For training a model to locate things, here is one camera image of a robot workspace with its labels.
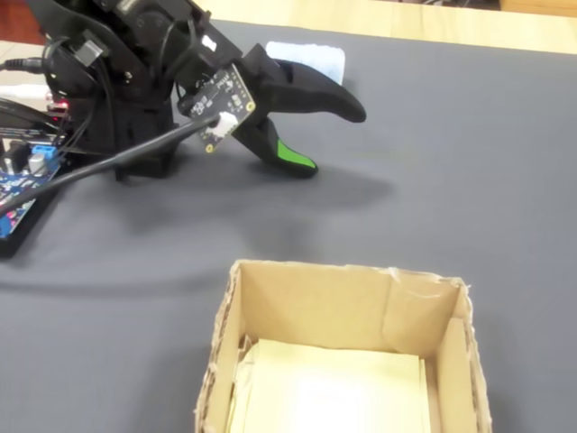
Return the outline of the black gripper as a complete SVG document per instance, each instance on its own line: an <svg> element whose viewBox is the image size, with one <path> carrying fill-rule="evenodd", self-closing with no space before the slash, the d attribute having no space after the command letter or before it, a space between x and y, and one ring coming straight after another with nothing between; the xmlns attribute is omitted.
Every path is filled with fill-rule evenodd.
<svg viewBox="0 0 577 433"><path fill-rule="evenodd" d="M188 117L226 112L237 118L263 118L241 124L233 137L272 169L297 179L318 173L312 159L281 140L270 112L331 113L351 123L366 120L362 103L318 70L275 60L272 77L271 57L260 44L244 54L212 25L194 30L184 59L172 64L174 82L185 90L178 111Z"/></svg>

